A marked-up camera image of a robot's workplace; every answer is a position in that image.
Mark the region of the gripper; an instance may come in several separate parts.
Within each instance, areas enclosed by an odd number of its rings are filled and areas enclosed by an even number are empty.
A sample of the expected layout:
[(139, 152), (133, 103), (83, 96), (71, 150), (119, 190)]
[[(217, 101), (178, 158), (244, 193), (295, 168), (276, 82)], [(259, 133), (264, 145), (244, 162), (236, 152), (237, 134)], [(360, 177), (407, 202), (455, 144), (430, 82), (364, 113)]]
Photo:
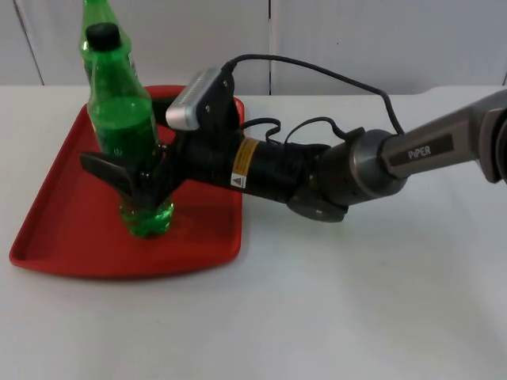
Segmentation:
[[(166, 121), (172, 103), (173, 130)], [(232, 150), (240, 136), (234, 79), (193, 78), (175, 99), (156, 97), (152, 105), (158, 140), (173, 141), (173, 162), (164, 154), (135, 161), (83, 152), (82, 169), (135, 207), (160, 206), (186, 180), (229, 185)]]

